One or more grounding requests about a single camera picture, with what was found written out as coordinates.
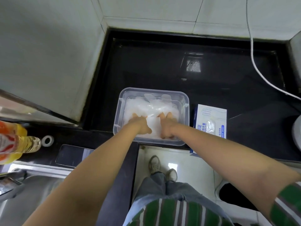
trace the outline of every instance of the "faucet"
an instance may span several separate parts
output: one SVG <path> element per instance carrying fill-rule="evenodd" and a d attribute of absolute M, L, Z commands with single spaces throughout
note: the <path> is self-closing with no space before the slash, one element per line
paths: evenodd
<path fill-rule="evenodd" d="M 0 202 L 14 198 L 23 191 L 23 180 L 27 177 L 25 170 L 15 170 L 0 174 Z"/>

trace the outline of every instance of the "blue label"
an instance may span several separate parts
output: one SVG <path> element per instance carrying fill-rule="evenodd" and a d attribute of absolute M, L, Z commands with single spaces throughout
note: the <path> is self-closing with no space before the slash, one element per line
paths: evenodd
<path fill-rule="evenodd" d="M 224 132 L 225 132 L 225 126 L 222 125 L 222 138 L 225 138 L 225 137 L 224 137 Z"/>

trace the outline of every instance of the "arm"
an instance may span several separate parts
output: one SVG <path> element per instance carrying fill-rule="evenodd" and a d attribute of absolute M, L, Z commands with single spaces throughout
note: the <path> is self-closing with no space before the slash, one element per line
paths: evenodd
<path fill-rule="evenodd" d="M 171 114 L 160 114 L 162 135 L 177 136 L 222 177 L 239 189 L 269 219 L 273 202 L 287 185 L 301 175 L 241 144 L 178 124 Z"/>
<path fill-rule="evenodd" d="M 115 136 L 82 161 L 24 223 L 24 226 L 91 225 L 137 134 L 151 133 L 134 116 Z"/>

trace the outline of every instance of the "smartphone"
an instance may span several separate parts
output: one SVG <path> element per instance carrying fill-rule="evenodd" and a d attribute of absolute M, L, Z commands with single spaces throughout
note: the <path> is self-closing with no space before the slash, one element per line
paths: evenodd
<path fill-rule="evenodd" d="M 63 144 L 58 152 L 55 162 L 59 165 L 76 167 L 87 158 L 94 150 Z"/>

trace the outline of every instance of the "jeans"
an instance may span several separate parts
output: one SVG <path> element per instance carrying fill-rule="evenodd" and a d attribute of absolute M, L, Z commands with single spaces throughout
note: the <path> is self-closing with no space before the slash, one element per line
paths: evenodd
<path fill-rule="evenodd" d="M 123 226 L 126 226 L 145 205 L 160 198 L 196 202 L 217 215 L 230 219 L 220 206 L 201 195 L 188 183 L 166 181 L 165 174 L 156 172 L 143 180 Z"/>

